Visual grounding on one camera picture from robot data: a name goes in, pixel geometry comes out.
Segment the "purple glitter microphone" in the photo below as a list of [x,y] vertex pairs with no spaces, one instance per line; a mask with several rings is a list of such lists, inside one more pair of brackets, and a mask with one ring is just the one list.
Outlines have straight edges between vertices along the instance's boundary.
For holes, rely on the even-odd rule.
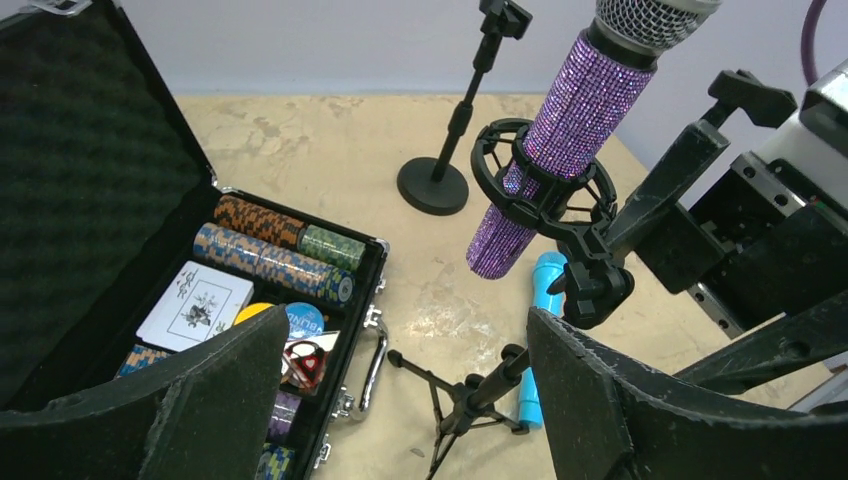
[[664,52],[689,38],[718,1],[598,1],[502,179],[533,212],[562,218],[568,196],[635,104]]

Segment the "black tripod shock-mount stand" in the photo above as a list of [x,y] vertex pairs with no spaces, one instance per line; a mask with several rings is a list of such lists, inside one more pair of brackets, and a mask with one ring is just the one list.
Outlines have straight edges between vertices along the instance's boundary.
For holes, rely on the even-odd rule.
[[[527,119],[496,120],[484,127],[471,152],[481,191],[506,217],[557,248],[541,254],[532,271],[533,304],[574,320],[581,328],[605,321],[634,289],[632,274],[616,261],[602,237],[617,212],[613,183],[598,161],[573,179],[530,163],[524,149]],[[471,430],[503,425],[525,435],[543,425],[541,399],[528,348],[507,344],[489,374],[471,373],[451,384],[391,350],[389,363],[429,388],[436,439],[428,478],[434,478],[457,439]]]

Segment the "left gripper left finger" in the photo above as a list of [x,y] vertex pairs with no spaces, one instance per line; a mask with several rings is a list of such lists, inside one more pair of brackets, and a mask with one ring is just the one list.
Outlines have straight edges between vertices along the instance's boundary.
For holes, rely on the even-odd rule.
[[1,414],[4,479],[251,479],[280,383],[281,306],[128,376]]

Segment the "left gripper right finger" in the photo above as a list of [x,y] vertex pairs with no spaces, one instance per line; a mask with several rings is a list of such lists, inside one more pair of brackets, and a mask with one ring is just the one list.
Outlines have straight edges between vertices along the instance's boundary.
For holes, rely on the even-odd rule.
[[560,479],[843,479],[847,416],[728,397],[612,349],[551,313],[534,365]]

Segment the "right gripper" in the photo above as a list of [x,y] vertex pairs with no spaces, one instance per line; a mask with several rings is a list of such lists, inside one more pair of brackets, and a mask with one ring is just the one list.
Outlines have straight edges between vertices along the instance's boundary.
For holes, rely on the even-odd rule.
[[689,289],[730,338],[787,315],[675,374],[737,395],[847,350],[847,210],[786,160],[746,152],[690,213],[679,199],[728,146],[708,121],[687,125],[605,240]]

